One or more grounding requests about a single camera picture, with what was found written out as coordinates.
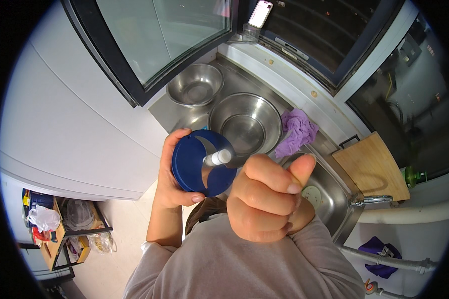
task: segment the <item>wooden cutting board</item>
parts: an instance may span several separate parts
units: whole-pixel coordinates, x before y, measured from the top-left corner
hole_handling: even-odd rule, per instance
[[[396,161],[377,132],[332,156],[364,196],[391,195],[394,200],[411,198]]]

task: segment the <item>stainless steel bowl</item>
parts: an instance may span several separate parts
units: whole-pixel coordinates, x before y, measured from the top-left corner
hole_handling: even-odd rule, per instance
[[[174,77],[166,86],[166,92],[176,104],[194,108],[213,99],[224,83],[222,72],[207,64],[194,64]]]
[[[252,93],[235,93],[210,111],[208,128],[231,142],[239,157],[270,153],[282,135],[281,116],[268,100]]]

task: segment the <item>stainless steel sink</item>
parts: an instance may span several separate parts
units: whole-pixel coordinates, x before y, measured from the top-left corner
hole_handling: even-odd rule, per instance
[[[197,108],[185,108],[173,103],[165,94],[149,108],[168,133],[177,128],[199,130],[206,127],[208,113],[212,107],[221,99],[238,92],[254,93],[269,100],[280,115],[284,111],[293,110],[291,104],[260,81],[258,77],[250,75],[219,53],[216,54],[216,60],[210,64],[223,73],[225,81],[221,91],[210,104]],[[283,134],[281,140],[285,138],[287,135]],[[311,145],[302,146],[300,151],[292,156],[279,159],[276,158],[274,151],[268,156],[278,164],[288,167],[302,154],[312,152],[316,155],[317,166],[308,184],[316,186],[320,190],[323,202],[317,209],[317,215],[329,229],[335,244],[341,246],[356,225],[363,207],[349,207],[347,204],[354,194],[357,193],[360,198],[362,198],[362,194],[331,156],[337,149],[338,147],[333,142],[326,138],[321,131],[318,131],[316,139]]]
[[[333,242],[341,246],[356,225],[363,208],[349,205],[351,190],[312,146],[303,146],[299,152],[283,158],[279,164],[287,169],[294,160],[307,153],[317,157],[316,167],[306,184],[317,187],[321,193],[321,204],[316,214],[328,228]]]

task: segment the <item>window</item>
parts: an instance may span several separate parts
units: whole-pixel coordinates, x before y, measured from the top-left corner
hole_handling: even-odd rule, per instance
[[[62,0],[103,72],[136,107],[236,33],[237,0]]]
[[[327,78],[330,89],[336,89],[350,73],[402,5],[398,0],[271,2],[273,9],[261,30],[264,45],[291,57],[298,66],[311,66],[306,70]],[[251,1],[249,10],[255,5]]]
[[[346,102],[377,131],[397,165],[449,172],[449,59],[421,14]]]
[[[173,60],[230,27],[229,1],[97,0],[116,43],[143,86]]]

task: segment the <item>purple towel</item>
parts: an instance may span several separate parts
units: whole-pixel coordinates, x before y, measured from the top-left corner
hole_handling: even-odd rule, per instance
[[[371,254],[380,254],[383,251],[384,246],[389,248],[389,250],[393,253],[393,258],[400,258],[401,254],[400,252],[394,247],[392,244],[384,244],[381,240],[379,240],[378,237],[374,236],[366,242],[365,244],[361,245],[359,247],[359,250],[369,252]],[[380,276],[382,278],[388,279],[389,276],[391,276],[392,273],[397,271],[397,268],[384,266],[384,265],[364,265],[366,269],[368,269],[369,272],[373,273],[374,275]]]
[[[285,111],[281,119],[283,132],[291,131],[291,135],[276,147],[276,158],[282,158],[299,151],[302,145],[308,145],[316,138],[317,124],[309,121],[304,111],[294,108],[293,111]]]

